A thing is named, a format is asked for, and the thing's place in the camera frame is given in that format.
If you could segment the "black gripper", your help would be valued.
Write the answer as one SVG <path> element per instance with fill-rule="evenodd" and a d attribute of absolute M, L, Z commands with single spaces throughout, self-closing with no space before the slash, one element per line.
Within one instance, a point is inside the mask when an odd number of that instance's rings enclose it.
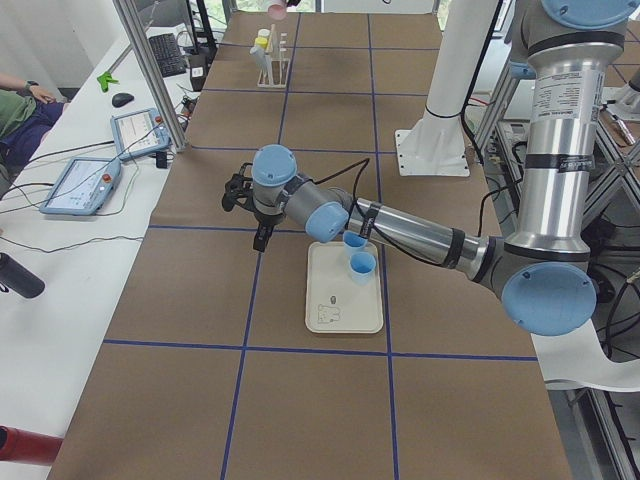
<path fill-rule="evenodd" d="M 252 213 L 256 211 L 253 201 L 253 180 L 245 175 L 246 169 L 250 166 L 252 166 L 250 162 L 243 163 L 239 171 L 225 183 L 222 197 L 222 208 L 225 212 L 231 212 L 235 207 Z M 253 249 L 265 252 L 273 231 L 273 225 L 259 223 L 253 239 Z"/>

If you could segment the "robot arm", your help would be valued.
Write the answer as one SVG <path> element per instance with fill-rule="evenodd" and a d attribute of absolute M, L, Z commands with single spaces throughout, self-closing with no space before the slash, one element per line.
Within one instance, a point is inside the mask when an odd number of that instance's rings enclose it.
<path fill-rule="evenodd" d="M 416 261 L 455 269 L 491 290 L 508 317 L 542 336 L 582 326 L 597 304 L 582 239 L 588 179 L 606 68 L 623 52 L 633 1 L 524 1 L 515 11 L 511 63 L 535 81 L 523 172 L 506 238 L 468 235 L 377 202 L 326 188 L 281 145 L 257 151 L 226 183 L 224 210 L 251 212 L 263 251 L 285 219 L 328 242 L 337 235 L 389 245 Z"/>

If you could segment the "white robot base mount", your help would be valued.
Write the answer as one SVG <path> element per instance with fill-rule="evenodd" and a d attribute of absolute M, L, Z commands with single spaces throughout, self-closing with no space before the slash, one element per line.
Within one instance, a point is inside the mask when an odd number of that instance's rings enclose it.
<path fill-rule="evenodd" d="M 402 176 L 467 177 L 462 120 L 467 95 L 501 10 L 498 0 L 450 3 L 424 114 L 409 130 L 395 132 Z"/>

